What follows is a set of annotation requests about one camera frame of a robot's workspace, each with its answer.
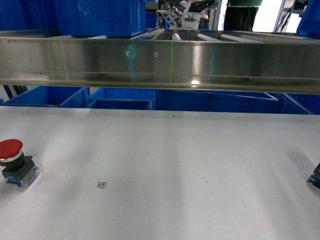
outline qr code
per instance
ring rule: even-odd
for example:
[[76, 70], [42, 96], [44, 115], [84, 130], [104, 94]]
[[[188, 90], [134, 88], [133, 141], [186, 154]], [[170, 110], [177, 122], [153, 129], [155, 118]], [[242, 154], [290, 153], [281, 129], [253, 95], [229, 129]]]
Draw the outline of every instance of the qr code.
[[106, 188], [108, 188], [108, 182], [109, 182], [108, 179], [106, 179], [106, 180], [100, 180], [100, 179], [98, 179], [98, 186], [97, 186], [97, 188], [98, 188], [98, 189], [106, 189]]

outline emergency stop button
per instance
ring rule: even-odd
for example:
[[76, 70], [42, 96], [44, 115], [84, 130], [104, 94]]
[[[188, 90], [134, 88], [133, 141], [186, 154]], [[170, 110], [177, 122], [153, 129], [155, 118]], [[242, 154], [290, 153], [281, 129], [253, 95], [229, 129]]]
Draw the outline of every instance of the emergency stop button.
[[16, 157], [23, 147], [18, 139], [8, 139], [0, 142], [0, 161]]

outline small printed label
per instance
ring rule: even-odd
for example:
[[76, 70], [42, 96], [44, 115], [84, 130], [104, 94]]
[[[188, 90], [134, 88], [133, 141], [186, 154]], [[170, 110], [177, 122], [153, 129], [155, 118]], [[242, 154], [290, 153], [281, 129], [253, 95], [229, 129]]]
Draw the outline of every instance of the small printed label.
[[98, 178], [98, 189], [107, 189], [108, 188], [109, 179], [100, 179]]

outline blue plastic bin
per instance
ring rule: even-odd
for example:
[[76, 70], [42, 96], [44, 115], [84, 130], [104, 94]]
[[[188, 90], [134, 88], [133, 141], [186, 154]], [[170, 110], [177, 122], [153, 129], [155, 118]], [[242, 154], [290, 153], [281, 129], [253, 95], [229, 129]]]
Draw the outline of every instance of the blue plastic bin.
[[39, 86], [3, 103], [5, 106], [86, 108], [88, 87]]
[[304, 108], [313, 114], [320, 115], [320, 95], [313, 94], [289, 94]]
[[54, 0], [62, 35], [124, 37], [146, 29], [144, 0]]
[[170, 24], [166, 22], [166, 20], [162, 19], [162, 24], [164, 29], [170, 29]]
[[276, 113], [278, 99], [267, 93], [156, 90], [155, 110]]
[[312, 115], [313, 113], [301, 105], [292, 96], [286, 93], [275, 94], [279, 98], [278, 114], [299, 114], [299, 115]]
[[56, 28], [53, 0], [0, 0], [0, 31]]
[[296, 33], [302, 37], [320, 39], [320, 1], [310, 0]]
[[124, 109], [151, 110], [152, 101], [128, 99], [96, 99], [88, 106], [89, 109]]
[[112, 88], [102, 87], [90, 96], [90, 100], [96, 99], [126, 99], [152, 101], [152, 109], [156, 104], [156, 92], [154, 89], [140, 88]]
[[146, 29], [158, 29], [158, 13], [147, 12], [145, 14], [145, 28]]

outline metal beam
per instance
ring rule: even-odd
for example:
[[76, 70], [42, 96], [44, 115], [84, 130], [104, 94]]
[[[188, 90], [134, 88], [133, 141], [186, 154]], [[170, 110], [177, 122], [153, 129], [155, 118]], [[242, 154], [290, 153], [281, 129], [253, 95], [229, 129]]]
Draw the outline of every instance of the metal beam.
[[181, 37], [179, 36], [178, 33], [174, 33], [172, 35], [172, 40], [174, 40], [174, 41], [182, 41], [182, 39], [181, 39]]
[[232, 35], [227, 35], [227, 34], [222, 34], [221, 38], [229, 39], [229, 40], [240, 42], [240, 43], [263, 43], [262, 41], [257, 41], [257, 40], [252, 40], [252, 39], [248, 39], [248, 38], [243, 38], [243, 37], [239, 37], [239, 36], [232, 36]]
[[210, 37], [210, 36], [206, 36], [204, 34], [198, 34], [197, 38], [208, 41], [208, 42], [221, 42], [221, 40]]
[[0, 37], [0, 84], [320, 94], [319, 41], [184, 40], [188, 33], [196, 39], [201, 31], [161, 35], [173, 33], [183, 40]]

